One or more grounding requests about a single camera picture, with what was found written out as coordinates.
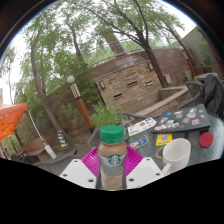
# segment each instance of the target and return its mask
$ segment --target red object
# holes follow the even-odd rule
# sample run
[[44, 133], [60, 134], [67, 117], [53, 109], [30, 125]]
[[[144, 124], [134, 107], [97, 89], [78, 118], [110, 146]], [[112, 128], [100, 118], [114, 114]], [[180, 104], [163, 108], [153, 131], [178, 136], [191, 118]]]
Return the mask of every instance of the red object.
[[199, 139], [199, 143], [202, 147], [207, 148], [209, 147], [213, 142], [213, 134], [211, 132], [205, 132], [201, 135]]

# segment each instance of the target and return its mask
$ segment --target black bag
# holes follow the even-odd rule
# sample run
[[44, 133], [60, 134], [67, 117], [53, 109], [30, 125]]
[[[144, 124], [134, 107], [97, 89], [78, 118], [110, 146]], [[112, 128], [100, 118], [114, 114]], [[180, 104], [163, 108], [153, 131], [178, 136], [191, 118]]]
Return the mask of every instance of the black bag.
[[224, 88], [221, 80], [212, 74], [207, 75], [202, 95], [206, 110], [223, 120]]

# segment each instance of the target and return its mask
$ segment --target bottle cap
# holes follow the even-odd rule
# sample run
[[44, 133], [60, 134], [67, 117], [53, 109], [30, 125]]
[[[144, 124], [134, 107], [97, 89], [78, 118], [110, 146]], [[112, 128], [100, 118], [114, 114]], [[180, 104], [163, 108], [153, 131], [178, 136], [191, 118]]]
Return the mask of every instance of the bottle cap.
[[108, 125], [100, 129], [102, 142], [113, 144], [122, 142], [124, 139], [124, 128], [118, 125]]

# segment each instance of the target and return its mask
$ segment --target starbucks bottle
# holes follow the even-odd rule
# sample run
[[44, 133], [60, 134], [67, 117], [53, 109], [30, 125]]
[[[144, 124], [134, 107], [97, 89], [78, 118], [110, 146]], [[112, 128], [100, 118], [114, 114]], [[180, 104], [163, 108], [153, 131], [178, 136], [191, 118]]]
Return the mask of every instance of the starbucks bottle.
[[127, 147], [123, 141], [124, 128], [117, 125], [100, 129], [101, 142], [98, 146], [101, 182], [105, 190], [121, 190], [124, 159]]

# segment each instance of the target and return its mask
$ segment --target starbucks logo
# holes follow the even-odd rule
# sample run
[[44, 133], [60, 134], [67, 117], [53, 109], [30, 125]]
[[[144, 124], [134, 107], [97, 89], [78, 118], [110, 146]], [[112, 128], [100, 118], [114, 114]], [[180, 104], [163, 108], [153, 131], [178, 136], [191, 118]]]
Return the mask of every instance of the starbucks logo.
[[112, 155], [107, 158], [107, 162], [110, 163], [111, 165], [118, 165], [121, 162], [121, 156], [120, 155]]

